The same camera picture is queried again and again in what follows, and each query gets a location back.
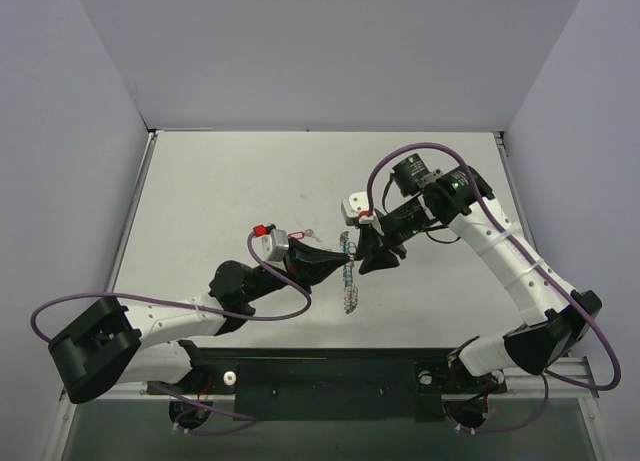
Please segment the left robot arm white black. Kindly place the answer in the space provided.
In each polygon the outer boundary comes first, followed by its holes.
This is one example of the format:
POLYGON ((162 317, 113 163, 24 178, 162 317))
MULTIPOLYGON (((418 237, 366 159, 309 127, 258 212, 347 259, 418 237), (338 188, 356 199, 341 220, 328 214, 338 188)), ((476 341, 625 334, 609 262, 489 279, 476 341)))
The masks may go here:
POLYGON ((92 304, 48 341, 64 389, 74 404, 92 401, 120 383, 163 381, 181 391, 200 389, 204 365, 179 359, 181 340, 221 336, 259 320, 252 302, 290 287, 304 299, 313 286, 346 265, 345 253, 296 239, 279 256, 283 268, 259 260, 254 267, 225 261, 205 294, 169 301, 125 293, 96 293, 92 304))

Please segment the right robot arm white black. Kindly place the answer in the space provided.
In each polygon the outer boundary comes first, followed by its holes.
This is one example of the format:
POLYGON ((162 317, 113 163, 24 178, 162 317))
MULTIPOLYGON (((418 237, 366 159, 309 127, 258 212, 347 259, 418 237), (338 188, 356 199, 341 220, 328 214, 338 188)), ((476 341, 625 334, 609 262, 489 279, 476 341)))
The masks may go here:
POLYGON ((406 241, 442 225, 485 263, 522 319, 511 331, 473 338, 452 351, 446 375, 453 387, 468 390, 482 376, 511 367, 539 375, 584 337, 589 328, 584 318, 599 313, 601 300, 553 272, 474 168, 442 174, 412 154, 393 168, 391 181, 407 200, 388 213, 371 210, 364 192, 341 204, 345 223, 360 232, 355 254, 360 274, 397 267, 406 256, 406 241))

